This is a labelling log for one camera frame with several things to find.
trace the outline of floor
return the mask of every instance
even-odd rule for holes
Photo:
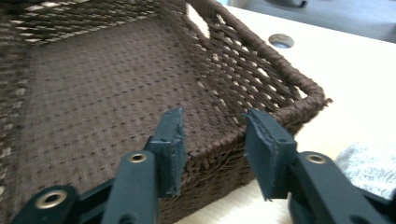
[[[396,0],[219,0],[222,4],[396,43]]]

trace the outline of metal rivet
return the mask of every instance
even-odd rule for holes
[[[50,191],[41,196],[36,202],[35,207],[39,209],[48,209],[55,207],[66,199],[67,193],[62,189]]]
[[[129,158],[129,161],[138,163],[138,162],[145,161],[147,158],[148,157],[146,155],[144,155],[144,154],[134,154],[133,156],[131,156]]]
[[[306,159],[309,160],[310,162],[316,163],[316,164],[323,164],[326,163],[326,159],[319,155],[315,154],[310,154],[306,156]]]

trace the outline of table surface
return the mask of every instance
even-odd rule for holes
[[[333,99],[297,134],[299,151],[316,151],[335,159],[355,142],[394,142],[396,87],[391,81],[396,76],[395,44],[228,9],[265,41],[273,34],[291,36],[295,42],[292,48],[276,50]],[[177,224],[204,223],[292,222],[288,202],[265,202],[253,181]]]

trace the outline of table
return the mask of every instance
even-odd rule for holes
[[[297,134],[299,151],[316,151],[335,159],[355,142],[394,142],[395,44],[227,8],[263,40],[273,34],[292,37],[292,48],[276,50],[333,99]],[[265,202],[257,182],[252,181],[177,224],[204,223],[292,222],[288,202]]]

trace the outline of brown wicker basket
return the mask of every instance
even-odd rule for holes
[[[321,87],[214,0],[41,2],[0,3],[0,223],[43,188],[84,192],[112,178],[120,156],[181,106],[189,160],[182,195],[161,211],[173,223],[253,178],[248,108],[296,134],[327,104]]]

